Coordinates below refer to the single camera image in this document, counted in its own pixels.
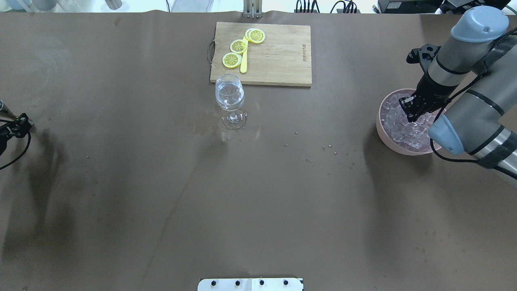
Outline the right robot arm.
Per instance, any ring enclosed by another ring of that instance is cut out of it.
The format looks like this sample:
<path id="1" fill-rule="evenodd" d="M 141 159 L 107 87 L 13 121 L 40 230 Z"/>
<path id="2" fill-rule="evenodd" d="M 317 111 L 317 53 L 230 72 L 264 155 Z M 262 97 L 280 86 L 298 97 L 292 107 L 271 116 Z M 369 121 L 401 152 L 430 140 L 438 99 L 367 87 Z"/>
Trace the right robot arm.
<path id="1" fill-rule="evenodd" d="M 442 46 L 413 49 L 406 61 L 419 63 L 423 76 L 411 96 L 399 99 L 409 122 L 437 112 L 429 128 L 435 144 L 471 159 L 442 160 L 471 163 L 498 173 L 516 186 L 516 132 L 500 119 L 516 105 L 516 29 L 498 8 L 467 10 Z"/>

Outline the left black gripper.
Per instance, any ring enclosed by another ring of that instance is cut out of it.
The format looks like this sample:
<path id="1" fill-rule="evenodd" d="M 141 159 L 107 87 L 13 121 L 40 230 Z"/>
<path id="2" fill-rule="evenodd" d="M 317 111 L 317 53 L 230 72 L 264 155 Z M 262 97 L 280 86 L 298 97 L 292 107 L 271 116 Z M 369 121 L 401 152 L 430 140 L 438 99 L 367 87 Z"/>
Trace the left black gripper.
<path id="1" fill-rule="evenodd" d="M 0 154 L 2 155 L 7 149 L 7 142 L 11 138 L 24 138 L 28 136 L 27 145 L 20 156 L 24 156 L 31 143 L 31 128 L 34 122 L 27 114 L 15 116 L 14 114 L 1 114 L 1 122 L 4 124 L 0 128 Z"/>

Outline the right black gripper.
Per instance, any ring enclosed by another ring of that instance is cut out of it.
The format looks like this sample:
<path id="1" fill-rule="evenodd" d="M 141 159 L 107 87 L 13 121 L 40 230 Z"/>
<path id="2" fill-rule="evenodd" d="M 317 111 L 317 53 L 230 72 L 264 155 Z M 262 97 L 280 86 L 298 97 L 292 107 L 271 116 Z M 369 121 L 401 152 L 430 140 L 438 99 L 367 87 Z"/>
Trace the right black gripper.
<path id="1" fill-rule="evenodd" d="M 425 112 L 433 112 L 441 107 L 453 92 L 453 87 L 441 85 L 425 74 L 411 96 L 399 99 L 408 122 L 416 122 Z"/>

